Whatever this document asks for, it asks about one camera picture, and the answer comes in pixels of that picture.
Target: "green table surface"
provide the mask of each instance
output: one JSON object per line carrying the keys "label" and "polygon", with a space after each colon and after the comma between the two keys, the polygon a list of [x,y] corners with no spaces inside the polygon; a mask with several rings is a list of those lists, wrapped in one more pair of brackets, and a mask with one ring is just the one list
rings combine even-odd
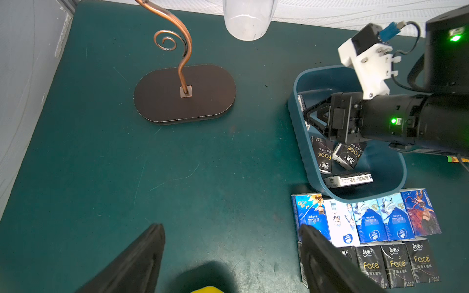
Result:
{"label": "green table surface", "polygon": [[[233,108],[215,120],[146,121],[133,91],[177,66],[181,46],[165,52],[152,40],[175,27],[140,6],[80,2],[0,222],[0,292],[72,292],[154,222],[166,230],[157,292],[307,292],[290,194],[309,185],[286,102],[297,75],[339,64],[337,47],[355,32],[274,22],[242,42],[222,16],[174,13],[194,42],[188,64],[233,76]],[[397,66],[401,80],[422,51]],[[406,187],[428,189],[443,231],[429,237],[442,282],[393,292],[461,290],[469,175],[445,157],[405,160]]]}

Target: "yellow object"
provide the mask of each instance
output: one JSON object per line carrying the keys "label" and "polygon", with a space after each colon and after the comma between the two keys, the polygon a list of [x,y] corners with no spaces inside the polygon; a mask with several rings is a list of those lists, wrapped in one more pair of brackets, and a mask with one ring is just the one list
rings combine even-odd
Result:
{"label": "yellow object", "polygon": [[[448,157],[448,162],[449,163],[459,163],[459,160],[457,157],[454,156],[447,156]],[[469,163],[469,160],[466,158],[462,158],[463,163]]]}
{"label": "yellow object", "polygon": [[207,286],[202,289],[195,290],[192,293],[223,293],[223,292],[213,286]]}

